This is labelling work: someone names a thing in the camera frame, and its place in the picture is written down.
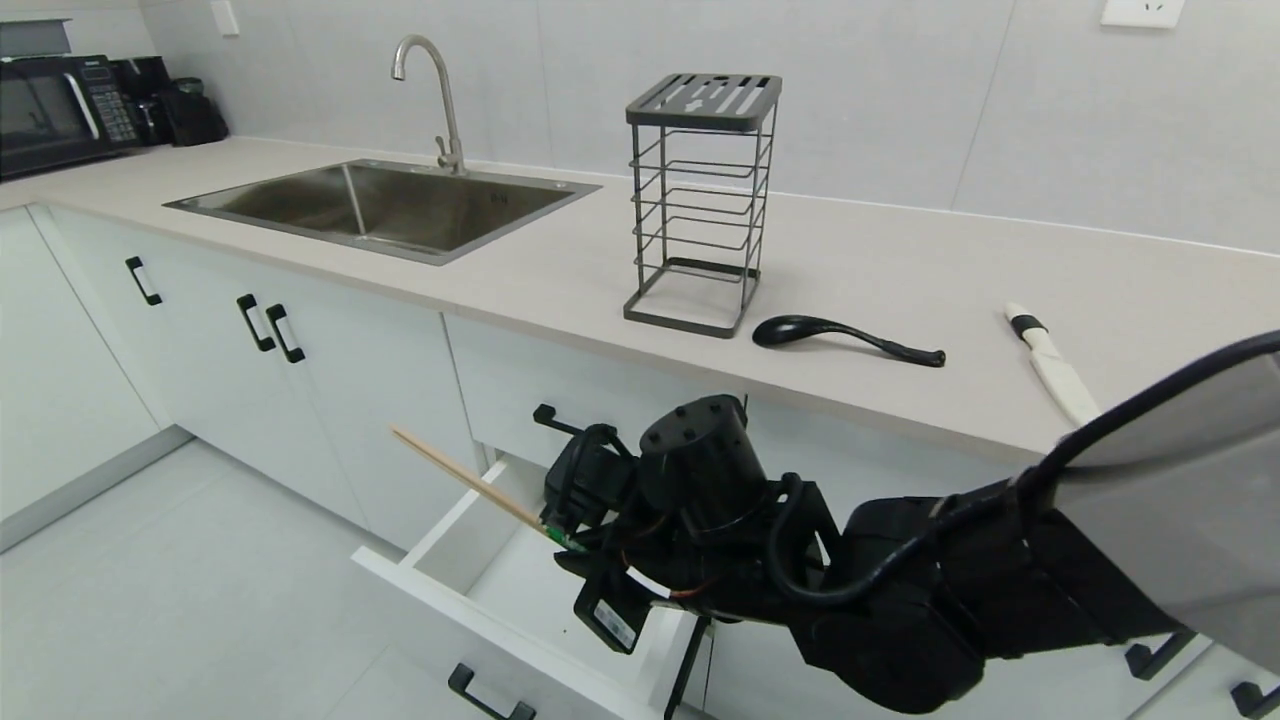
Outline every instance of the stainless steel sink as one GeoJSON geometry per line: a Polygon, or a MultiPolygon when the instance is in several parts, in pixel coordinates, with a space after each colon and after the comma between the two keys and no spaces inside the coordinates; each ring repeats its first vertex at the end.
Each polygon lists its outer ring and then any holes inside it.
{"type": "Polygon", "coordinates": [[[444,265],[596,188],[355,160],[166,206],[444,265]]]}

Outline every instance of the gray floor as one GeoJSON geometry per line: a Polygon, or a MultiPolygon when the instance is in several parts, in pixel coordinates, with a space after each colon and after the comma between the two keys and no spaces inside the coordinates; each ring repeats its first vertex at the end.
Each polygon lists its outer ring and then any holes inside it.
{"type": "Polygon", "coordinates": [[[440,717],[367,612],[375,542],[191,442],[0,555],[0,717],[440,717]]]}

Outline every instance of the rack top slats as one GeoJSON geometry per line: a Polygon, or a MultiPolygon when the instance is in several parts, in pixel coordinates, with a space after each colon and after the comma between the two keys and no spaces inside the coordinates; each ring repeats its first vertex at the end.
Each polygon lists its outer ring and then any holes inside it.
{"type": "Polygon", "coordinates": [[[781,94],[778,76],[677,73],[627,105],[627,123],[755,132],[781,94]]]}

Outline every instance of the black wire rack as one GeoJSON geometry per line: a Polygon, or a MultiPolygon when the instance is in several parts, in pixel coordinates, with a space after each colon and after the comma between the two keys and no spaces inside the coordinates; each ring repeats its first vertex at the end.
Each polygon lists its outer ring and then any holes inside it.
{"type": "Polygon", "coordinates": [[[637,287],[623,318],[719,338],[737,332],[760,282],[781,91],[777,76],[686,73],[627,106],[637,287]],[[641,142],[649,127],[657,137],[641,142]],[[722,322],[643,309],[668,275],[740,287],[722,322]]]}

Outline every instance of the wooden chopstick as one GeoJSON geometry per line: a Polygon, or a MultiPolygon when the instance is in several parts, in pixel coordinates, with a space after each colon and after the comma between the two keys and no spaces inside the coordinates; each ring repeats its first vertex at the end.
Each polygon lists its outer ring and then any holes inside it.
{"type": "Polygon", "coordinates": [[[419,455],[426,457],[431,462],[435,462],[438,468],[457,478],[457,480],[462,484],[476,491],[498,507],[506,510],[512,518],[520,520],[525,525],[529,525],[534,530],[538,530],[539,534],[549,537],[556,541],[556,543],[568,550],[584,550],[581,544],[568,539],[556,528],[544,525],[543,521],[538,519],[538,515],[526,510],[507,493],[476,477],[475,473],[460,465],[454,459],[431,447],[430,445],[426,445],[396,425],[392,425],[392,434],[404,445],[412,447],[419,455]]]}

